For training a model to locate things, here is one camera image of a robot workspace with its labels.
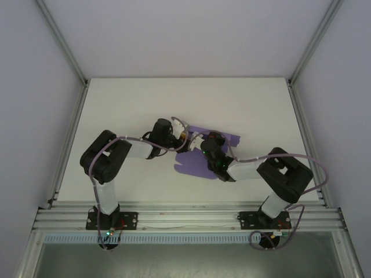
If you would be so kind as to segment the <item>purple cloth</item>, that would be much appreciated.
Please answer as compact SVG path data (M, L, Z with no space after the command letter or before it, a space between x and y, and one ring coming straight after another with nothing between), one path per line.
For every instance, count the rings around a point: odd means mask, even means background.
M198 126L191 126L189 129L189 136L192 136L194 132L200 133L202 130L205 129ZM238 146L241 136L230 133L224 134L228 138L231 147ZM226 142L222 146L221 150L224 153L228 153L228 145ZM208 169L207 161L200 149L195 148L193 151L177 153L176 162L177 164L174 164L174 169L180 174L191 175L209 180L218 179L217 176Z

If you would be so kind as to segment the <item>grey metal sheet panel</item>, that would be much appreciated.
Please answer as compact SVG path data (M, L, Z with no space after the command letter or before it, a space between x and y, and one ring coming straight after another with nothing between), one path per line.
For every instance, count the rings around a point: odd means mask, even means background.
M279 251L245 244L47 244L35 278L343 278L323 244L297 241Z

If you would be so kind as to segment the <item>aluminium lower frame beam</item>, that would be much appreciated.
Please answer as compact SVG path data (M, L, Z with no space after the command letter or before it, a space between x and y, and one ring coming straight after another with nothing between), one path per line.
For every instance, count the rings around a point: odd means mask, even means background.
M344 278L365 278L350 235L347 231L332 232L334 247Z
M34 278L44 240L45 234L43 232L31 232L19 269L16 273L16 278Z

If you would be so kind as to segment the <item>aluminium frame post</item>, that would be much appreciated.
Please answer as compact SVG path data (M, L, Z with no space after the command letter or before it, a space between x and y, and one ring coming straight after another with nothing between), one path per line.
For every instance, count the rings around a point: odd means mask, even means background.
M317 47L321 43L321 40L325 36L328 28L330 27L332 21L334 20L336 14L340 10L342 4L345 0L331 0L330 5L328 6L325 14L323 15L322 19L320 20L315 32L313 33L307 47L303 55L301 56L298 64L296 65L293 73L291 74L290 78L288 79L288 84L292 87L303 71L305 70L307 64L311 60L312 56L314 55Z
M50 29L54 39L57 42L60 50L62 51L64 57L66 58L67 62L69 63L70 67L72 68L74 74L80 81L83 87L86 87L88 84L88 79L86 78L85 74L82 72L75 56L73 55L67 41L65 40L57 22L55 21L52 13L50 12L49 8L47 7L44 0L34 0L37 8L39 9L47 27Z

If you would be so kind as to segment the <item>aluminium table side rail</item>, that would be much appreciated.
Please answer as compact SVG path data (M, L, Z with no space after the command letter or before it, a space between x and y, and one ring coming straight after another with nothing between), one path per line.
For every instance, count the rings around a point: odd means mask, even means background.
M77 104L73 110L72 118L70 125L67 130L66 139L64 140L64 144L61 150L61 156L57 164L56 172L54 174L52 183L51 183L51 189L48 193L48 200L46 201L46 208L50 210L52 208L55 196L57 191L59 190L61 186L61 182L64 177L64 172L67 167L68 158L72 149L75 133L78 127L78 122L81 117L81 113L83 110L83 105L86 100L86 96L88 93L88 88L90 85L90 79L88 79L85 84L82 86L82 90L79 93Z
M290 99L292 101L295 116L296 116L296 119L299 125L299 130L300 130L300 134L303 140L306 154L318 161L318 163L310 161L310 166L314 172L314 181L318 187L317 192L321 193L324 206L327 209L331 208L333 207L332 200L328 194L328 187L326 186L328 184L330 175L327 171L327 168L324 166L324 164L319 161L319 157L318 157L317 151L315 150L314 142L312 140L312 136L310 132L310 127L309 127L307 117L304 112L304 107L302 105L299 93L289 80L287 80L286 83L288 86L288 91L290 94Z

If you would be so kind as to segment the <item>wide grooved aluminium rail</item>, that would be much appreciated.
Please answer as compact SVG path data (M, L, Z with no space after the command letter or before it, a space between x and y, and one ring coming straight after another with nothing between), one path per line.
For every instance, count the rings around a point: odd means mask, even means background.
M38 210L35 231L82 232L85 230L87 202L55 202L50 210ZM137 212L137 231L159 232L236 232L240 229L237 216L241 211L256 211L256 202L240 203L121 203L122 211ZM321 202L305 203L304 209L289 211L293 225L300 232L347 231L348 227L339 208L326 208Z

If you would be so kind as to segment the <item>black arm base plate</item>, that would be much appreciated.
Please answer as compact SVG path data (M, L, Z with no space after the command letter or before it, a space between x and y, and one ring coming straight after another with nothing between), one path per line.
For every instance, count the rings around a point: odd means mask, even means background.
M289 213L281 211L276 218L270 218L259 211L241 211L237 216L242 230L281 230L291 229Z
M135 231L137 228L138 213L124 212L113 213L112 215L100 214L100 221L97 221L97 213L94 211L88 212L85 229L88 231L96 231L98 223L100 229L107 231L111 228L115 230Z

